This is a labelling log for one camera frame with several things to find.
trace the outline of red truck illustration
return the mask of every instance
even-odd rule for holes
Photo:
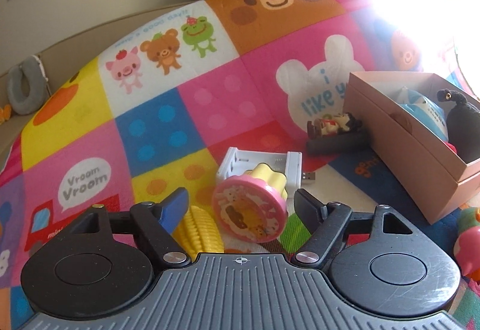
[[[120,211],[118,195],[108,197],[98,203],[103,204],[109,212]],[[53,200],[40,204],[32,212],[30,228],[28,229],[28,236],[25,243],[25,251],[28,251],[29,255],[32,256],[39,248],[62,231],[63,228],[65,228],[83,211],[84,209],[74,215],[53,223]]]

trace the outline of white square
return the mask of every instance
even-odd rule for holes
[[[198,1],[164,14],[98,56],[114,117],[239,57],[221,22]]]

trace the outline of open box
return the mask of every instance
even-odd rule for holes
[[[344,112],[361,119],[371,135],[371,147],[400,181],[429,223],[433,224],[480,191],[480,160],[466,164],[433,132],[394,100],[406,86],[442,107],[447,115],[454,102],[438,102],[440,89],[457,90],[480,109],[480,103],[432,73],[351,73]]]

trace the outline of metal bolt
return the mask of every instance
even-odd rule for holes
[[[179,251],[171,251],[163,256],[163,260],[169,264],[181,264],[187,260],[187,256]]]
[[[314,262],[317,262],[320,257],[318,257],[318,254],[311,251],[301,251],[300,253],[297,253],[295,259],[303,264],[313,264]]]

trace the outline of beige sofa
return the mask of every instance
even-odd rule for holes
[[[129,32],[187,3],[146,10],[105,22],[37,53],[45,67],[50,91],[52,93],[57,91],[88,62]],[[7,74],[0,75],[0,107],[8,104],[6,85]],[[0,125],[0,170],[8,156],[11,144],[33,115],[13,115],[10,120]]]

